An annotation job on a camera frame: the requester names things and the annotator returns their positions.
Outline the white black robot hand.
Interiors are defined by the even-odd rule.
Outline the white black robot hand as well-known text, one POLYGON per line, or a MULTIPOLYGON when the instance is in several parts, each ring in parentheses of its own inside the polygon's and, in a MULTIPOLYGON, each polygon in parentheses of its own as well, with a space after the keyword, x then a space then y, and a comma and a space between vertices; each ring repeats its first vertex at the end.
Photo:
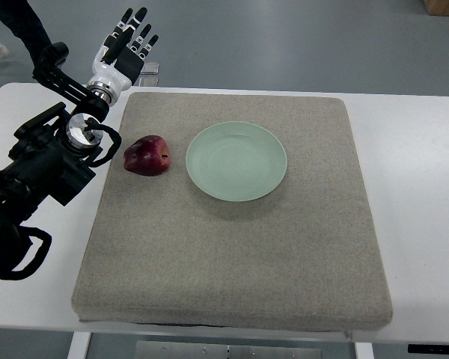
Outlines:
POLYGON ((148 37, 151 25, 143 24, 146 15, 146 7, 127 9, 95 55, 87 89, 108 105, 114 105, 121 93, 135 84, 159 39, 156 34, 148 37))

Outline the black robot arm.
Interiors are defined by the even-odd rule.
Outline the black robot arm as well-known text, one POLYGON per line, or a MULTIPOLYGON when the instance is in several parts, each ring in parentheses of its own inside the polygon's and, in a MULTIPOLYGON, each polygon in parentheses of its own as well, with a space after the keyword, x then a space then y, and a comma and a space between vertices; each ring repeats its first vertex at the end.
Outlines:
POLYGON ((23 280, 39 269, 52 236, 23 222, 47 197, 67 205, 121 145, 118 132, 103 123, 109 104, 61 71, 68 53, 64 43, 47 46, 33 77, 76 107, 67 112, 60 102, 22 124, 8 154, 12 162, 0 170, 0 280, 23 280))

